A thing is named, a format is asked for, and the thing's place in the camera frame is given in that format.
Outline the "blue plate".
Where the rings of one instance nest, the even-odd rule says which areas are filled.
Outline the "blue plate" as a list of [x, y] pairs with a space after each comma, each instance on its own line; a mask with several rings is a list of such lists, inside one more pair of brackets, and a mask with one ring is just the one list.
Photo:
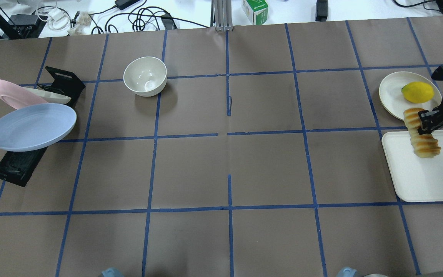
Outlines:
[[43, 149], [66, 137], [76, 120], [74, 109], [58, 103], [17, 109], [0, 118], [0, 149], [11, 152]]

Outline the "cream round plate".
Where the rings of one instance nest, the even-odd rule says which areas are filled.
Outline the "cream round plate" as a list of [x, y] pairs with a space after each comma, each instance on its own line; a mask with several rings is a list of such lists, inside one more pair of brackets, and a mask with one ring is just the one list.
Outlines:
[[[433, 87], [435, 95], [432, 100], [424, 103], [412, 103], [403, 97], [401, 88], [415, 81], [425, 82]], [[383, 79], [379, 86], [379, 97], [385, 109], [400, 120], [404, 119], [406, 109], [422, 108], [431, 110], [438, 106], [442, 100], [441, 93], [431, 81], [419, 74], [404, 71], [389, 74]]]

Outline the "pink plate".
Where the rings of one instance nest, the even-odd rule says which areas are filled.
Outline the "pink plate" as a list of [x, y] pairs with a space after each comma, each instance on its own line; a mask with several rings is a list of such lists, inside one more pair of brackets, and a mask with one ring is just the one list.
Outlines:
[[2, 79], [0, 79], [0, 99], [14, 109], [48, 103], [47, 100], [35, 94], [34, 89], [25, 88]]

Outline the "black plate rack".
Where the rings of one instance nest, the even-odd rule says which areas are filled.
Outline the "black plate rack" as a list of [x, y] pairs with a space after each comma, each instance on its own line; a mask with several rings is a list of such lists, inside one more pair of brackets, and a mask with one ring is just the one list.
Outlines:
[[[75, 73], [70, 71], [50, 66], [47, 66], [46, 70], [54, 80], [50, 85], [37, 84], [37, 89], [70, 97], [72, 100], [66, 106], [74, 109], [76, 102], [85, 89], [84, 82]], [[0, 180], [25, 187], [47, 148], [26, 152], [6, 151], [0, 161]]]

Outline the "white plate in rack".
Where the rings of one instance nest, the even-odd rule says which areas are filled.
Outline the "white plate in rack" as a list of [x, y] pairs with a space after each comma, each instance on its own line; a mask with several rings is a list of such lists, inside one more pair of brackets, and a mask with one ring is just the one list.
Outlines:
[[28, 87], [24, 87], [24, 89], [30, 91], [31, 93], [39, 96], [40, 98], [46, 100], [49, 103], [59, 103], [62, 105], [66, 105], [67, 103], [69, 103], [72, 99], [68, 96], [65, 95], [61, 95], [59, 93], [54, 93], [54, 92], [49, 92], [46, 90], [41, 90], [41, 89], [33, 89], [33, 88], [28, 88]]

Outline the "yellow lemon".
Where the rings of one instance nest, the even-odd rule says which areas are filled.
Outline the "yellow lemon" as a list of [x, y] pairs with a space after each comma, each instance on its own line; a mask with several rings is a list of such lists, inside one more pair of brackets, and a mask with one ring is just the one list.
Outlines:
[[433, 87], [425, 82], [415, 81], [401, 88], [403, 97], [412, 103], [424, 103], [432, 100], [435, 95]]

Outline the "white rectangular tray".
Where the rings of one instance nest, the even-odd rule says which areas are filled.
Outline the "white rectangular tray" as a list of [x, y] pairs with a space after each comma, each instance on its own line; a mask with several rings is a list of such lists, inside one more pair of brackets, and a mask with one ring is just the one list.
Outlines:
[[433, 158], [413, 153], [408, 132], [386, 133], [381, 140], [395, 192], [405, 202], [443, 202], [443, 130], [433, 136], [441, 147]]

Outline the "cream bowl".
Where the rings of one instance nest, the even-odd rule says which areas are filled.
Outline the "cream bowl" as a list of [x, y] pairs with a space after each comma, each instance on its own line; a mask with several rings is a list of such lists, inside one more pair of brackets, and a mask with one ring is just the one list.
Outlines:
[[156, 96], [167, 85], [167, 66], [156, 57], [137, 58], [125, 68], [123, 82], [138, 96]]

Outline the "black power adapter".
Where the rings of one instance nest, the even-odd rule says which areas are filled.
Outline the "black power adapter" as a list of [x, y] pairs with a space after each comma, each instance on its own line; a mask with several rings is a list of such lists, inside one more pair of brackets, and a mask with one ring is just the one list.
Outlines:
[[130, 7], [131, 5], [136, 4], [137, 2], [139, 2], [139, 0], [115, 0], [115, 6], [120, 9], [120, 10], [124, 10], [128, 7]]

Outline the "green white carton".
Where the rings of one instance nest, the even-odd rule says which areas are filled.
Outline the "green white carton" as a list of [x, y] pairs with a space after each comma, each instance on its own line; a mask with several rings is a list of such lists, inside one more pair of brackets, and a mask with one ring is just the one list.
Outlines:
[[241, 7], [254, 26], [263, 25], [268, 19], [269, 5], [265, 0], [243, 0]]

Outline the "aluminium frame post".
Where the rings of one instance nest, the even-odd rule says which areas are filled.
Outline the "aluminium frame post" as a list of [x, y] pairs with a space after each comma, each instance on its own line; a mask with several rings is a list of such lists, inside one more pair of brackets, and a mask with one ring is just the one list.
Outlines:
[[210, 26], [217, 32], [233, 30], [231, 0], [212, 0]]

